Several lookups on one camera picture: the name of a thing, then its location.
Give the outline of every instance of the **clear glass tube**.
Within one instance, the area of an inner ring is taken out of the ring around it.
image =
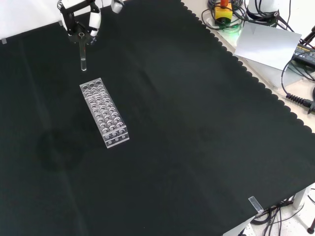
[[[85,71],[87,70],[87,61],[86,61],[86,56],[85,56],[84,33],[79,33],[79,36],[80,36],[79,46],[80,46],[81,70]]]

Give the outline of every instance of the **electrical wire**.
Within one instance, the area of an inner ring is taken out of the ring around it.
[[[300,53],[300,54],[298,54],[298,55],[294,55],[293,57],[292,57],[292,59],[285,65],[285,67],[284,67],[284,69],[282,70],[282,73],[281,73],[281,86],[282,86],[282,89],[283,89],[283,91],[286,93],[286,94],[288,94],[288,92],[285,90],[285,88],[284,88],[284,71],[285,71],[285,69],[287,68],[287,66],[292,62],[292,60],[295,58],[295,57],[299,57],[299,56],[301,56],[301,55],[303,55],[303,54],[306,54],[306,53],[313,53],[313,52],[315,52],[315,51],[309,51],[309,52],[303,52],[303,53]]]
[[[306,65],[304,65],[304,71],[305,71],[306,74],[308,74],[308,76],[311,78],[311,81],[315,81],[315,78],[307,71]]]
[[[309,199],[312,201],[312,203],[314,203],[315,204],[315,201],[309,196],[309,195],[307,195],[308,197],[309,197]]]
[[[289,21],[290,21],[290,17],[291,17],[291,0],[290,0],[290,3],[289,3],[289,17],[287,19],[287,25],[289,25]]]
[[[282,227],[281,208],[279,209],[279,215],[280,215],[280,228],[279,228],[279,236],[281,236],[281,227]]]
[[[282,222],[283,222],[283,221],[286,221],[286,220],[289,220],[289,219],[291,219],[292,217],[294,217],[297,213],[299,213],[299,212],[303,209],[304,205],[305,205],[305,204],[303,204],[303,206],[301,207],[301,209],[299,209],[299,210],[298,210],[296,213],[294,213],[292,216],[290,216],[289,218],[287,218],[287,219],[285,219],[285,220],[282,220]]]

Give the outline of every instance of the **black cloth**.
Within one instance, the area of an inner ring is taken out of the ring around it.
[[[58,23],[0,46],[1,236],[219,236],[314,182],[311,130],[180,1],[125,4],[86,72]],[[130,135],[110,149],[99,77]]]

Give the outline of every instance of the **black cable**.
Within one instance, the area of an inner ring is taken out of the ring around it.
[[[307,77],[305,74],[303,74],[292,62],[290,62],[290,65],[292,65],[294,67],[294,69],[296,69],[297,72],[300,73],[301,76],[303,76],[304,78],[308,79],[311,82],[315,82],[315,80],[312,78],[312,76],[309,78]]]
[[[299,212],[303,209],[303,207],[304,207],[304,204],[303,204],[303,206],[301,207],[301,209],[299,209],[294,215],[292,215],[291,217],[289,217],[289,218],[287,218],[287,219],[285,219],[285,220],[282,220],[282,222],[283,222],[283,221],[286,221],[286,220],[289,220],[289,219],[291,219],[292,217],[294,217],[297,213],[299,213]]]
[[[306,74],[308,74],[308,76],[311,78],[311,80],[315,81],[314,77],[307,71],[306,65],[304,65],[304,71],[306,72]]]
[[[280,213],[280,228],[279,228],[279,236],[281,236],[281,227],[282,227],[281,208],[279,209],[279,213]]]
[[[291,0],[290,0],[290,3],[289,3],[289,17],[287,19],[287,24],[289,24],[289,21],[290,21],[290,17],[291,17]]]
[[[284,92],[288,95],[289,93],[285,90],[284,88],[284,70],[287,68],[287,66],[291,63],[291,61],[295,58],[295,57],[299,57],[303,54],[306,54],[306,53],[311,53],[311,52],[315,52],[315,51],[309,51],[309,52],[303,52],[303,53],[300,53],[298,55],[294,55],[292,57],[292,59],[285,65],[284,69],[282,70],[282,73],[281,73],[281,86],[282,86],[282,89],[284,90]]]
[[[309,196],[309,195],[307,195],[308,197],[309,197],[309,199],[312,201],[312,203],[314,203],[315,204],[315,201]]]
[[[276,215],[278,214],[279,210],[280,210],[280,208],[276,210],[276,213],[273,216],[273,220],[272,220],[272,224],[270,224],[270,230],[269,230],[268,236],[270,236],[270,234],[271,234],[272,226],[273,226],[273,223],[275,222],[275,218],[276,218]]]

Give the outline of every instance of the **cord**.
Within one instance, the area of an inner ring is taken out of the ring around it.
[[[290,17],[291,17],[291,0],[290,0],[290,3],[289,3],[289,17],[288,17],[287,22],[286,22],[287,25],[289,25]]]
[[[308,74],[312,81],[315,81],[314,77],[307,71],[306,65],[304,65],[304,71]]]
[[[281,208],[279,209],[279,214],[280,214],[280,228],[279,228],[279,236],[281,236],[281,227],[282,227]]]
[[[314,203],[315,204],[315,201],[309,196],[309,195],[307,195],[308,197],[309,197],[309,199],[312,201],[312,203]]]
[[[287,219],[285,219],[285,220],[282,220],[282,222],[283,222],[283,221],[286,221],[286,220],[289,220],[289,219],[291,219],[292,217],[294,217],[297,213],[299,213],[299,212],[303,209],[304,205],[305,205],[305,204],[303,204],[303,206],[301,207],[301,209],[299,209],[299,210],[298,210],[296,213],[294,213],[292,216],[290,216],[289,218],[287,218]]]
[[[311,53],[311,52],[315,52],[315,51],[312,50],[312,51],[309,51],[309,52],[303,52],[303,53],[300,53],[300,54],[298,54],[298,55],[294,55],[294,56],[292,57],[292,59],[285,65],[285,67],[284,67],[284,69],[282,70],[282,73],[281,73],[281,86],[282,86],[282,89],[284,90],[284,92],[286,93],[286,98],[292,100],[293,102],[296,102],[296,103],[298,103],[298,104],[301,104],[301,105],[303,105],[304,107],[309,108],[308,114],[311,113],[311,112],[315,112],[315,102],[288,93],[288,92],[285,90],[285,88],[284,88],[284,71],[285,71],[285,69],[288,67],[288,65],[292,62],[292,60],[293,60],[295,57],[299,57],[300,55],[303,55],[303,54],[306,54],[306,53]]]

